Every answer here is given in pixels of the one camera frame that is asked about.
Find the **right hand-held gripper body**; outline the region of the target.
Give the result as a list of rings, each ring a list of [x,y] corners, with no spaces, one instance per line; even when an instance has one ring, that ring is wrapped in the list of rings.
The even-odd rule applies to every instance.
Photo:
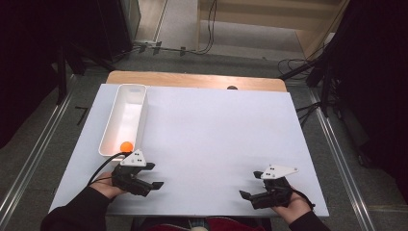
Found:
[[[269,165],[262,171],[265,191],[251,195],[249,200],[254,209],[289,205],[293,189],[286,177],[298,172],[296,167]]]

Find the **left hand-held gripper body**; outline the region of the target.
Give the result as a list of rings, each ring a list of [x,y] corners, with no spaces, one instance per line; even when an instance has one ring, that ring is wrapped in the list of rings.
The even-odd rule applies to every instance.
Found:
[[[147,196],[152,191],[152,183],[138,178],[140,167],[144,167],[146,163],[141,150],[127,153],[112,173],[113,185],[133,195]]]

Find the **white plastic bin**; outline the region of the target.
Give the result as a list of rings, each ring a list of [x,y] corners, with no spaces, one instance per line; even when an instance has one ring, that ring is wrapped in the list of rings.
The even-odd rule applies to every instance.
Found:
[[[125,141],[133,144],[134,149],[131,152],[141,148],[147,108],[146,86],[119,85],[99,144],[99,153],[104,157],[111,157],[121,152],[120,145]]]

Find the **person's right hand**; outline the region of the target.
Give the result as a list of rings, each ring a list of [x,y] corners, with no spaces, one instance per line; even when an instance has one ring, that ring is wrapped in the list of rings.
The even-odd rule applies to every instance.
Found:
[[[305,198],[297,193],[293,193],[287,207],[275,206],[272,210],[279,215],[287,224],[292,224],[298,218],[311,212],[311,208]]]

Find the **person's left hand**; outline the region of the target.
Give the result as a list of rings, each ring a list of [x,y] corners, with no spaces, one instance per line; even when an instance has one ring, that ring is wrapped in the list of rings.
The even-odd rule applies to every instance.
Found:
[[[125,193],[124,190],[113,185],[112,174],[110,172],[101,173],[89,186],[109,199],[113,199],[114,197]]]

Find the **white board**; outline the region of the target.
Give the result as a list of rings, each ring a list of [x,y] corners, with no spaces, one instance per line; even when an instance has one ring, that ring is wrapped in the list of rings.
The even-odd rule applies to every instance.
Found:
[[[289,183],[320,217],[329,212],[287,92],[150,87],[141,150],[154,168],[140,179],[160,181],[148,196],[118,196],[111,215],[269,217],[242,192],[261,193],[256,170],[294,167]]]

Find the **wooden table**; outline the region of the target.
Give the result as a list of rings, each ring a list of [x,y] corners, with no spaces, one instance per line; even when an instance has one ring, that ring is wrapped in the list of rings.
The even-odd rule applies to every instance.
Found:
[[[280,79],[153,71],[112,71],[106,83],[223,90],[287,91],[285,83]]]

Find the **black stand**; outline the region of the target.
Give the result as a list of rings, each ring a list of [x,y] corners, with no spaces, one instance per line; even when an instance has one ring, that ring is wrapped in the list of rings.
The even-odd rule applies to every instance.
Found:
[[[318,56],[312,61],[303,60],[303,64],[301,66],[291,69],[289,72],[281,73],[279,79],[286,81],[307,70],[310,70],[310,72],[306,77],[306,85],[309,88],[315,88],[319,83],[321,83],[321,96],[318,102],[315,102],[307,107],[298,108],[296,110],[298,113],[306,110],[306,113],[299,118],[301,127],[305,125],[311,113],[317,109],[320,109],[323,115],[328,117],[327,108],[336,108],[336,100],[329,98],[333,77],[332,68],[322,56]]]
[[[58,79],[58,99],[57,104],[61,105],[63,100],[67,98],[67,79],[66,79],[66,64],[69,65],[71,70],[76,74],[84,74],[86,67],[82,61],[82,57],[89,58],[97,65],[107,69],[108,71],[114,71],[115,68],[92,53],[88,49],[75,44],[73,42],[63,41],[59,42],[59,48],[57,50],[57,79]]]

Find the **white power strip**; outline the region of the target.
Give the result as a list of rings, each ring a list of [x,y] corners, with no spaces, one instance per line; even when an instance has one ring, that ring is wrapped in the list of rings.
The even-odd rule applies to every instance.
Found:
[[[133,43],[133,48],[139,48],[139,47],[156,48],[156,47],[161,47],[161,46],[162,46],[161,41],[153,41],[153,40],[136,40]]]

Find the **dark curtain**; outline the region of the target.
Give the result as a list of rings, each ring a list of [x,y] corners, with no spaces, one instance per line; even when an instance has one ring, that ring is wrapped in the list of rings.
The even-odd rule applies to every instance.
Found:
[[[111,64],[132,48],[124,0],[0,0],[0,148],[58,89],[61,40]]]
[[[350,0],[331,47],[336,92],[366,135],[358,148],[408,203],[408,0]]]

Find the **wooden platform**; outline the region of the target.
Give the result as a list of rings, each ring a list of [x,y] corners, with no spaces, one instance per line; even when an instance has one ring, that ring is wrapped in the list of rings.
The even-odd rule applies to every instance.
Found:
[[[217,0],[216,21],[294,29],[308,60],[335,33],[350,0]]]

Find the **metal floor rail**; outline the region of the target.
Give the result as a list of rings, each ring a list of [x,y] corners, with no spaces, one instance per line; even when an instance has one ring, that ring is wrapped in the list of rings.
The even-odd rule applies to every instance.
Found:
[[[67,83],[67,94],[61,104],[54,107],[54,110],[47,120],[44,129],[41,131],[34,147],[28,158],[24,162],[11,188],[6,193],[5,198],[0,203],[0,230],[7,226],[13,212],[27,188],[41,158],[45,152],[48,143],[51,141],[61,119],[64,116],[66,108],[71,100],[72,93],[77,86],[79,77],[72,74]]]
[[[347,164],[344,153],[330,123],[330,119],[324,115],[322,109],[317,109],[317,115],[361,230],[376,231],[368,207]]]

